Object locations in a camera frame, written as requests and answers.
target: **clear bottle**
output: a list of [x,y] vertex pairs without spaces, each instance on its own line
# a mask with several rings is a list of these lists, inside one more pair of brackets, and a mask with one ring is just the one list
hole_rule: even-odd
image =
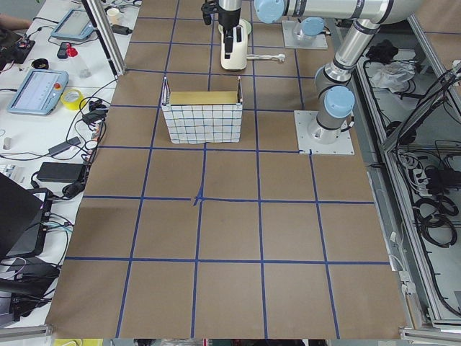
[[88,78],[91,76],[91,72],[88,66],[85,64],[85,61],[79,55],[77,49],[72,47],[70,43],[67,44],[67,56],[71,59],[72,65],[76,69],[76,72],[80,78]]

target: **basket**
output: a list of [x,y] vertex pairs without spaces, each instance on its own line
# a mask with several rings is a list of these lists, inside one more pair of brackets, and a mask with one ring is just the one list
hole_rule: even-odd
[[239,142],[243,98],[241,79],[234,92],[172,92],[166,77],[161,109],[175,144]]

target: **white metal plate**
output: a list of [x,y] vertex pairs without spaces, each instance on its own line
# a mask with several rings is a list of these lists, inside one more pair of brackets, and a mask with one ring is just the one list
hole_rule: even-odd
[[354,155],[354,147],[352,145],[349,131],[341,132],[338,140],[333,144],[320,144],[308,135],[309,122],[317,116],[318,112],[310,110],[296,110],[296,136],[297,148],[300,154],[324,154],[324,155]]
[[317,35],[313,40],[297,40],[293,35],[297,22],[292,20],[283,20],[283,39],[285,41],[286,48],[300,48],[300,49],[328,49],[326,38],[324,34]]

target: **cup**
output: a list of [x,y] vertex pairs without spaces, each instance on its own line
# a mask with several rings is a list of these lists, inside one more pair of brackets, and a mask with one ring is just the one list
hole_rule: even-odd
[[119,9],[114,7],[107,10],[107,17],[109,18],[110,24],[120,24],[120,20],[122,19],[122,14],[120,13]]
[[50,65],[48,63],[48,60],[46,59],[37,59],[32,62],[32,67],[37,68],[39,70],[48,70],[50,68]]

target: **person's arm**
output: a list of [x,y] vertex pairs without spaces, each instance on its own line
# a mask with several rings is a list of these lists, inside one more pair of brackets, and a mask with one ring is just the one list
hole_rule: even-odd
[[0,13],[0,27],[8,30],[29,29],[32,22],[28,19],[9,16],[5,13]]

